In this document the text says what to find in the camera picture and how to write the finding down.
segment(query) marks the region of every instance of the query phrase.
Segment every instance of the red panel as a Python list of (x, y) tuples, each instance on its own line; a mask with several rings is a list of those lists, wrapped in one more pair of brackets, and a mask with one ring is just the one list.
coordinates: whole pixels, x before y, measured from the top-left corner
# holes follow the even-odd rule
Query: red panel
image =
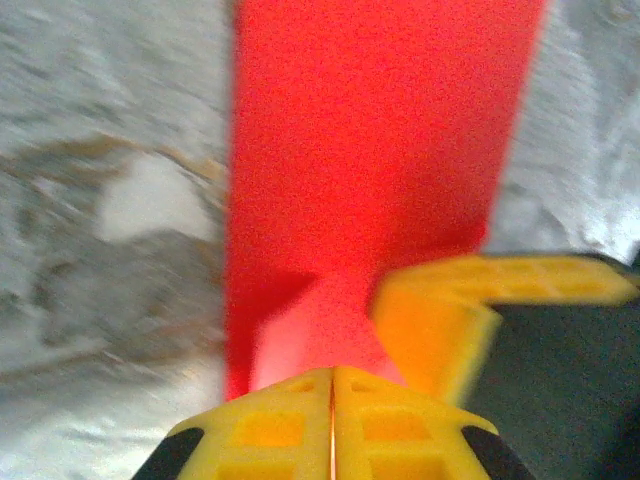
[(340, 272), (311, 284), (258, 332), (250, 390), (312, 368), (351, 365), (404, 383), (367, 318), (372, 285), (363, 272)]
[(477, 248), (543, 0), (243, 3), (229, 397), (313, 278)]

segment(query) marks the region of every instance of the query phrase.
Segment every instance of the dark gray surface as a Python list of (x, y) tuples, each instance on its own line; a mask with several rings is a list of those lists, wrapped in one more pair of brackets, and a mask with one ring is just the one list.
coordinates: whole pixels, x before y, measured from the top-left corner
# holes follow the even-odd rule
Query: dark gray surface
[(466, 408), (538, 479), (600, 478), (640, 402), (640, 302), (495, 308), (504, 324)]

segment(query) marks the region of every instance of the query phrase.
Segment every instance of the black corner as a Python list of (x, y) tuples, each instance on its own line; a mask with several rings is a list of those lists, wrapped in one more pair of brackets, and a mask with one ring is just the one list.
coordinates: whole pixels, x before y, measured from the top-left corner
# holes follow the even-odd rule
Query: black corner
[(475, 426), (464, 427), (462, 435), (491, 480), (535, 480), (498, 435)]
[(635, 273), (640, 274), (640, 250), (638, 250), (638, 253), (636, 253), (636, 258), (633, 260), (633, 263), (631, 264), (631, 269)]
[(131, 480), (177, 480), (203, 436), (201, 428), (189, 428), (165, 438)]

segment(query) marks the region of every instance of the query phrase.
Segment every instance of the yellow plastic part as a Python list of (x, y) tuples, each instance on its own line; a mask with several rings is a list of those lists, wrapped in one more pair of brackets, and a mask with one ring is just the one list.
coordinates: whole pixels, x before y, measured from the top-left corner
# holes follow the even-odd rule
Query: yellow plastic part
[(330, 369), (312, 370), (178, 424), (205, 432), (179, 480), (327, 480)]
[(488, 480), (462, 436), (488, 421), (351, 367), (334, 374), (337, 480)]
[(617, 305), (637, 295), (633, 283), (606, 263), (571, 256), (457, 257), (397, 270), (382, 289), (390, 284), (482, 303)]
[(245, 395), (168, 436), (204, 430), (178, 480), (488, 480), (466, 426), (497, 434), (476, 415), (337, 367)]
[(371, 314), (409, 387), (461, 405), (500, 322), (485, 304), (618, 305), (637, 295), (629, 279), (591, 258), (473, 255), (389, 274)]

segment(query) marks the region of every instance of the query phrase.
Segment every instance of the white patch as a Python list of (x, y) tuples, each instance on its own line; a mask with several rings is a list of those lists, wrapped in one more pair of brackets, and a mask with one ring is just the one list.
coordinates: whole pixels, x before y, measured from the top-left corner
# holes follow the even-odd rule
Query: white patch
[(136, 156), (128, 175), (105, 186), (95, 234), (114, 242), (172, 229), (211, 240), (214, 222), (194, 188), (171, 160), (158, 155)]

